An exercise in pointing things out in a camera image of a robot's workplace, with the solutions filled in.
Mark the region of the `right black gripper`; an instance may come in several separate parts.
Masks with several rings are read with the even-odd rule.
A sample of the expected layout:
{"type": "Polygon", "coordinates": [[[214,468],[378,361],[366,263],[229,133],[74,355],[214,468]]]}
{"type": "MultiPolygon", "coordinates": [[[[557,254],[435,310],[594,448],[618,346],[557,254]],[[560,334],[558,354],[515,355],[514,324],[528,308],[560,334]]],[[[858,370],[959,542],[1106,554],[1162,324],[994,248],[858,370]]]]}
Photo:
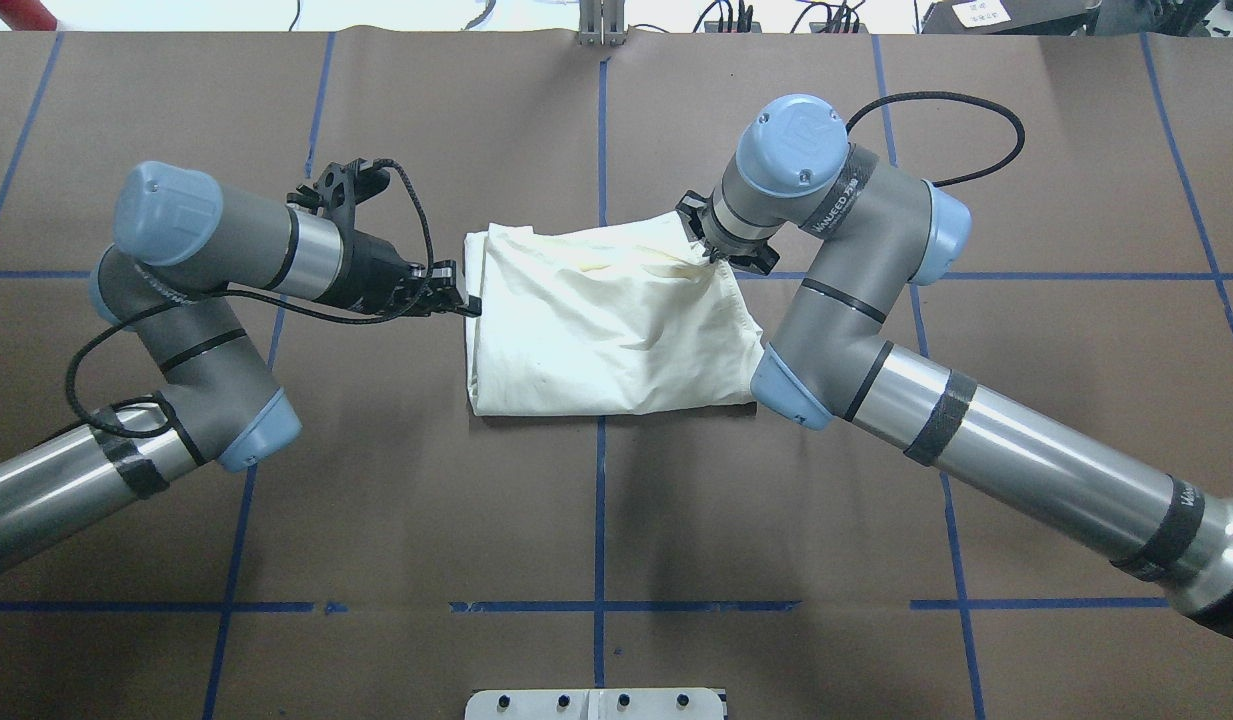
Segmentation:
{"type": "Polygon", "coordinates": [[[767,237],[741,237],[727,231],[715,217],[707,215],[708,198],[698,192],[686,192],[674,206],[689,240],[702,240],[711,260],[725,260],[740,272],[769,275],[779,264],[779,252],[767,237]]]}

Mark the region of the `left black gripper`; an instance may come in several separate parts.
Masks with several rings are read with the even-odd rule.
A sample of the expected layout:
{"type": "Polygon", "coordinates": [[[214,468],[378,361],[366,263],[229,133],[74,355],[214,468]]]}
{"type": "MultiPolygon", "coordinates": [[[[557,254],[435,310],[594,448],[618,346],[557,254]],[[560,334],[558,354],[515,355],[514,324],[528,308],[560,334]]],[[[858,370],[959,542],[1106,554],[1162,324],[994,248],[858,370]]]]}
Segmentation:
{"type": "Polygon", "coordinates": [[[372,234],[351,232],[348,237],[342,309],[369,316],[482,316],[482,300],[460,290],[455,260],[412,263],[372,234]]]}

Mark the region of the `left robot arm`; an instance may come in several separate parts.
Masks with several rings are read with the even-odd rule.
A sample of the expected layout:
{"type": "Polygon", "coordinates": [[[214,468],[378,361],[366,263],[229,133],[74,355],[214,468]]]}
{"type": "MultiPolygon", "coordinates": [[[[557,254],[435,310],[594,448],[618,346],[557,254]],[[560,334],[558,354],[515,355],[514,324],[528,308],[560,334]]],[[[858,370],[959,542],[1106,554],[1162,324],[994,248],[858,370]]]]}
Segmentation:
{"type": "Polygon", "coordinates": [[[201,170],[142,162],[89,279],[107,328],[67,365],[75,424],[0,462],[0,575],[217,462],[254,468],[302,424],[231,300],[343,325],[482,314],[455,260],[438,260],[404,168],[332,163],[286,198],[201,170]],[[149,393],[88,409],[84,360],[129,330],[162,375],[149,393]]]}

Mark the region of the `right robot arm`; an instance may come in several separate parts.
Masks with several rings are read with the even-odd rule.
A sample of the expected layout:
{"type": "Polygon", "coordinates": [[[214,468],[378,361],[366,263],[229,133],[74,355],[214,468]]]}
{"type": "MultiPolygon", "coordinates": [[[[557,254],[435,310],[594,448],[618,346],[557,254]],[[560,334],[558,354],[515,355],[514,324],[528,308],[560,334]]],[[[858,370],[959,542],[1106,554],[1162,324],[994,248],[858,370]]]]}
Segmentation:
{"type": "Polygon", "coordinates": [[[1233,639],[1233,497],[1216,497],[983,386],[884,334],[912,286],[949,272],[972,210],[852,141],[809,94],[753,113],[715,187],[677,205],[709,260],[767,275],[772,238],[817,240],[750,392],[813,430],[840,419],[1159,584],[1184,618],[1233,639]]]}

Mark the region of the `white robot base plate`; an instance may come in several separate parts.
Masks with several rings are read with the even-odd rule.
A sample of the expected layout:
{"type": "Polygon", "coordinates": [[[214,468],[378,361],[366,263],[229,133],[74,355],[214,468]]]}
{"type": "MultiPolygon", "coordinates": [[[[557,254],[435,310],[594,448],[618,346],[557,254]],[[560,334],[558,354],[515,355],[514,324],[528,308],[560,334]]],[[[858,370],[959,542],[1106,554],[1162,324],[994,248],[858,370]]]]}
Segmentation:
{"type": "Polygon", "coordinates": [[[707,687],[476,690],[465,719],[729,719],[726,693],[707,687]]]}

